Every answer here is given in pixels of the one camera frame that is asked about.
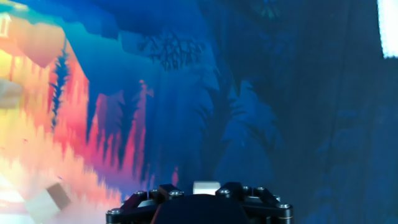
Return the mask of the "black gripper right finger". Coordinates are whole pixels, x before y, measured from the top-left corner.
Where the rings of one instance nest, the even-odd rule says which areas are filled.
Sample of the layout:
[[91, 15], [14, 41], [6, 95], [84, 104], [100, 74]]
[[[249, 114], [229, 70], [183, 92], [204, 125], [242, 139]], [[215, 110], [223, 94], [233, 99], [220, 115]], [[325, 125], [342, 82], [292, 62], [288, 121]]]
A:
[[265, 187], [227, 182], [216, 191], [216, 196], [239, 201], [250, 224], [293, 224], [293, 206], [282, 203]]

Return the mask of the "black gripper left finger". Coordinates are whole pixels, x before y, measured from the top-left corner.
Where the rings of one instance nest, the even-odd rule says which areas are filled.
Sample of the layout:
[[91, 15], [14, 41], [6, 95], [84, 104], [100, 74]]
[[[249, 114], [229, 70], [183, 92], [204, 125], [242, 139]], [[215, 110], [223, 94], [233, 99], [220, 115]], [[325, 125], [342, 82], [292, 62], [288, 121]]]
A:
[[119, 208], [112, 208], [106, 212], [106, 223], [150, 223], [162, 203], [183, 196], [184, 192], [172, 184], [160, 185], [157, 189], [148, 192], [138, 190], [125, 200]]

